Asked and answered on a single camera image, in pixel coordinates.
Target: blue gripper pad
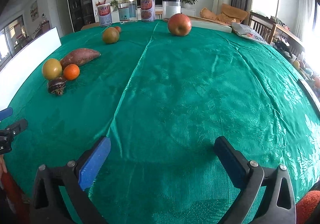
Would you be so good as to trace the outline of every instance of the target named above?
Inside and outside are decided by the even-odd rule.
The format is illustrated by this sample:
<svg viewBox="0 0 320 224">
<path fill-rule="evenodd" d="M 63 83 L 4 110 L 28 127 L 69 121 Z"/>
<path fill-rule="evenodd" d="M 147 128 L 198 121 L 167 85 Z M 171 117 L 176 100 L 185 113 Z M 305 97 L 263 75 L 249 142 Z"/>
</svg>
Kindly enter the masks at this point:
<svg viewBox="0 0 320 224">
<path fill-rule="evenodd" d="M 12 114 L 13 114 L 13 109 L 11 107 L 8 107 L 0 111 L 0 121 L 11 116 Z"/>
<path fill-rule="evenodd" d="M 110 150 L 110 138 L 105 137 L 79 171 L 79 185 L 82 190 L 89 188 L 93 184 Z"/>
<path fill-rule="evenodd" d="M 215 140 L 213 150 L 230 177 L 233 186 L 244 189 L 249 173 L 249 167 L 246 167 L 247 159 L 239 151 L 236 151 L 224 136 Z"/>
</svg>

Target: person's hand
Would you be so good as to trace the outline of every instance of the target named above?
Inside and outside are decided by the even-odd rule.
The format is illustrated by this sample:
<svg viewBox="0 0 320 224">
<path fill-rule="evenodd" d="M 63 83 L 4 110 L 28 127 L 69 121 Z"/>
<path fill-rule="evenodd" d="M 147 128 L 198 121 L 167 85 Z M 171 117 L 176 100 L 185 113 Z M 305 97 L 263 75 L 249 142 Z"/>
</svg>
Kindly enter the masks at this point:
<svg viewBox="0 0 320 224">
<path fill-rule="evenodd" d="M 3 173 L 7 173 L 7 167 L 5 166 L 3 155 L 0 155 L 0 179 Z"/>
</svg>

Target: green tablecloth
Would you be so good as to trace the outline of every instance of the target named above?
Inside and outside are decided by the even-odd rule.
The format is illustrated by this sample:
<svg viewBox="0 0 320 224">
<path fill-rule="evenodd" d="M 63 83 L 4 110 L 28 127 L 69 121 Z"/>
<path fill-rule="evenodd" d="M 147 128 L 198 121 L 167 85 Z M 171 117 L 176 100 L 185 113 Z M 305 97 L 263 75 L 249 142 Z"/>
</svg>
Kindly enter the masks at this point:
<svg viewBox="0 0 320 224">
<path fill-rule="evenodd" d="M 221 135 L 262 166 L 285 163 L 296 200 L 312 186 L 319 119 L 271 46 L 201 28 L 175 37 L 162 21 L 121 27 L 112 45 L 102 28 L 61 39 L 48 58 L 101 52 L 63 96 L 47 92 L 41 64 L 12 100 L 0 127 L 29 127 L 5 160 L 27 194 L 39 165 L 65 165 L 107 133 L 111 152 L 88 194 L 110 224 L 216 223 L 239 193 L 212 152 Z"/>
</svg>

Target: plant pot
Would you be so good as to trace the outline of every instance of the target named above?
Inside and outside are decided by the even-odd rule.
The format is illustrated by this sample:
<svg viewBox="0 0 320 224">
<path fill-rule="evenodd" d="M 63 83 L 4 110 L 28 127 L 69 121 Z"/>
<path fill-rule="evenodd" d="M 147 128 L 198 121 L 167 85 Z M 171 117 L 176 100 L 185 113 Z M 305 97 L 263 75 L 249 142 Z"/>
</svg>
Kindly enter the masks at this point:
<svg viewBox="0 0 320 224">
<path fill-rule="evenodd" d="M 182 8 L 192 8 L 192 4 L 190 4 L 190 3 L 184 3 L 184 2 L 183 2 L 183 3 L 181 4 L 181 7 L 182 7 Z"/>
</svg>

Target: purple sweet potato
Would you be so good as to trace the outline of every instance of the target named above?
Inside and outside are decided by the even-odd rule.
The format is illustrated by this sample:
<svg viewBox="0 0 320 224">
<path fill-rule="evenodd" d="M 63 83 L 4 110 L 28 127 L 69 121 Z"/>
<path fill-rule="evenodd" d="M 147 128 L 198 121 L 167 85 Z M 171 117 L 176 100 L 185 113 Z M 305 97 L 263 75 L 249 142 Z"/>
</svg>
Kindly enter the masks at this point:
<svg viewBox="0 0 320 224">
<path fill-rule="evenodd" d="M 66 68 L 69 64 L 76 64 L 81 66 L 87 62 L 100 57 L 100 53 L 96 50 L 89 48 L 78 48 L 68 53 L 63 59 L 60 60 L 62 69 Z"/>
</svg>

